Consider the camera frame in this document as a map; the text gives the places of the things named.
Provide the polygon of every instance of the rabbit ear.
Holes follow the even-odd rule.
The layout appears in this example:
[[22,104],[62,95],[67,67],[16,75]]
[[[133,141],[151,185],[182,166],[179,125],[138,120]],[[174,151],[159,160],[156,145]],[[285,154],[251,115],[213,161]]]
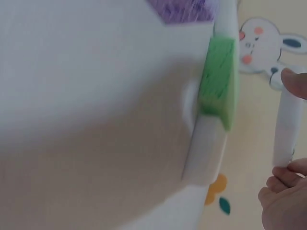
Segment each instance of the rabbit ear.
[[281,34],[282,49],[296,54],[307,54],[307,39],[298,34]]

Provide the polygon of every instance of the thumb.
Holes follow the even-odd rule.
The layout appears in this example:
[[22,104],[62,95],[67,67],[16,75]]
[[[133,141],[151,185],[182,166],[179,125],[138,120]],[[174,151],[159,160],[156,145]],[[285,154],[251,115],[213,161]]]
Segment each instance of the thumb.
[[281,78],[290,93],[307,100],[307,73],[296,74],[290,69],[284,69]]

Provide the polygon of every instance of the green foam block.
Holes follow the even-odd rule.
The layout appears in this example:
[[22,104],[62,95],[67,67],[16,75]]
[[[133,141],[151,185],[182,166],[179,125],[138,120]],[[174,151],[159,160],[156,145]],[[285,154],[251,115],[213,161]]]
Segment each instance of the green foam block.
[[198,104],[200,113],[220,117],[226,131],[233,125],[238,95],[236,42],[216,36],[210,40]]

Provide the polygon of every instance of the white plastic object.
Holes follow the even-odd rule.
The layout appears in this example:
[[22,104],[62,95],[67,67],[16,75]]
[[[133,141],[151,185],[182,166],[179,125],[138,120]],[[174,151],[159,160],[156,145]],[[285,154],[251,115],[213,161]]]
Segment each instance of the white plastic object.
[[[214,34],[235,39],[236,58],[239,62],[238,31],[236,0],[220,0]],[[226,142],[227,133],[219,117],[198,115],[183,179],[193,184],[212,184],[220,171]]]
[[[303,67],[291,69],[296,73],[305,72]],[[302,123],[303,107],[304,100],[283,87],[275,128],[273,166],[286,167],[292,160]]]
[[196,120],[183,179],[192,184],[210,185],[218,176],[227,133],[215,116],[199,115]]

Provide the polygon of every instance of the white plastic handle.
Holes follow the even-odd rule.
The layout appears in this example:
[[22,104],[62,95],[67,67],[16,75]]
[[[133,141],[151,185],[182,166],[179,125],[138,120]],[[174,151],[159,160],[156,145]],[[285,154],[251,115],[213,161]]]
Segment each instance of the white plastic handle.
[[[296,73],[305,72],[303,67],[291,69]],[[303,107],[304,100],[283,87],[275,128],[273,166],[286,167],[292,160],[302,123]]]

